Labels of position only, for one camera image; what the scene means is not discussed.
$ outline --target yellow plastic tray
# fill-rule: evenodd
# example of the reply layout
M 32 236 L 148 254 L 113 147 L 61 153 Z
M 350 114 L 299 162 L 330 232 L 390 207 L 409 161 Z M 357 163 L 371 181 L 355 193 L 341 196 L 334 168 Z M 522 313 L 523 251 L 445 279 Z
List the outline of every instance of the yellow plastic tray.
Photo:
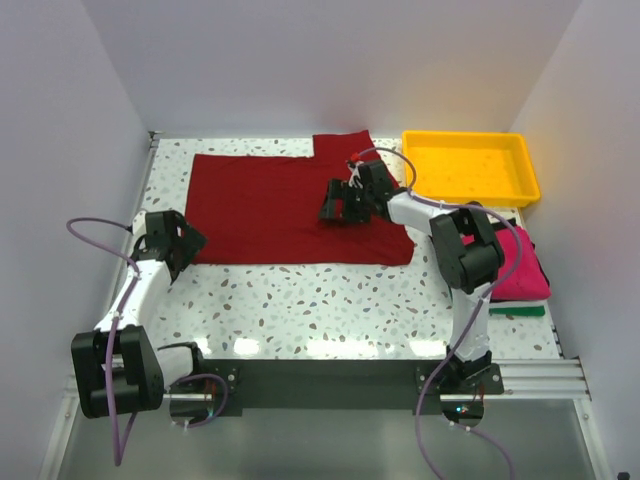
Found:
M 418 171 L 413 188 L 425 197 L 494 207 L 540 199 L 527 145 L 517 133 L 406 131 L 402 150 Z M 408 183 L 408 166 L 406 172 Z

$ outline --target red cloth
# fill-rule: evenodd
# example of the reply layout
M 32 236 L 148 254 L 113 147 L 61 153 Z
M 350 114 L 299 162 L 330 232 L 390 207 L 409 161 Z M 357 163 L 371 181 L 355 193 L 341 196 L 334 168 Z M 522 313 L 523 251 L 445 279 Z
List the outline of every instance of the red cloth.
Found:
M 540 270 L 540 263 L 538 263 L 538 257 L 533 243 L 531 243 L 531 238 L 523 228 L 515 227 L 515 229 L 520 237 L 520 242 L 522 242 L 522 260 L 513 275 L 493 291 L 491 298 L 493 300 L 511 301 L 546 300 L 551 296 L 551 288 L 544 273 Z M 513 238 L 511 231 L 507 229 L 496 232 L 496 237 L 504 251 L 504 265 L 498 272 L 498 278 L 500 278 L 516 261 L 518 245 L 516 245 L 516 240 Z M 464 237 L 462 241 L 466 245 L 473 241 L 473 237 Z
M 195 263 L 406 265 L 413 242 L 403 226 L 318 220 L 331 178 L 373 144 L 368 132 L 316 135 L 312 158 L 196 155 L 185 217 L 208 239 Z

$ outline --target white wall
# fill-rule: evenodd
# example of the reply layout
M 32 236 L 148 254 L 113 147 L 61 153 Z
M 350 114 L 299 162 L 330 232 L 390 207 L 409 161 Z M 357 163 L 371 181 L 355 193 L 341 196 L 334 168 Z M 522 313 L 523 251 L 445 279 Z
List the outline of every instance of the white wall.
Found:
M 508 130 L 580 0 L 83 0 L 150 129 Z
M 640 475 L 640 3 L 585 0 L 514 129 L 542 189 L 529 225 L 616 471 Z
M 71 339 L 103 313 L 116 266 L 65 221 L 126 220 L 148 145 L 78 0 L 3 2 L 0 65 L 0 476 L 22 480 L 38 474 Z

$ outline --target speckled tabletop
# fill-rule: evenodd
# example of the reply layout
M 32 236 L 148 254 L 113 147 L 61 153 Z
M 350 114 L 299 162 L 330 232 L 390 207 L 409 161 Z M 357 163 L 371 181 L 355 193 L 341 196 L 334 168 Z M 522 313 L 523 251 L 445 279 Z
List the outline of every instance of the speckled tabletop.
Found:
M 396 139 L 374 143 L 400 148 Z M 142 208 L 184 212 L 196 153 L 311 156 L 313 147 L 311 138 L 162 139 Z M 402 162 L 385 155 L 404 180 Z M 427 236 L 407 231 L 416 247 L 403 267 L 191 266 L 160 302 L 150 338 L 156 346 L 195 340 L 209 358 L 442 358 L 452 323 L 447 286 Z M 492 316 L 489 335 L 495 359 L 559 358 L 548 314 Z

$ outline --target pink cloth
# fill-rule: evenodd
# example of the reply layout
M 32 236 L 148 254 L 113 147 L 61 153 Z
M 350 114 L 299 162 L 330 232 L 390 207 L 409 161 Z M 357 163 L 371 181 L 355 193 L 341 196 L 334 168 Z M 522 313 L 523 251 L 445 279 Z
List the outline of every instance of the pink cloth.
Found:
M 513 272 L 513 275 L 493 291 L 491 298 L 493 300 L 511 301 L 546 300 L 551 296 L 551 288 L 542 270 L 540 270 L 533 243 L 531 243 L 526 230 L 520 227 L 515 227 L 515 229 L 522 242 L 522 261 L 518 269 Z M 498 274 L 498 278 L 500 278 L 513 265 L 518 254 L 518 248 L 516 240 L 509 230 L 505 229 L 496 232 L 496 237 L 498 237 L 498 241 L 504 250 L 505 257 L 504 265 Z M 463 239 L 465 245 L 471 243 L 471 241 L 473 241 L 473 237 L 470 236 Z

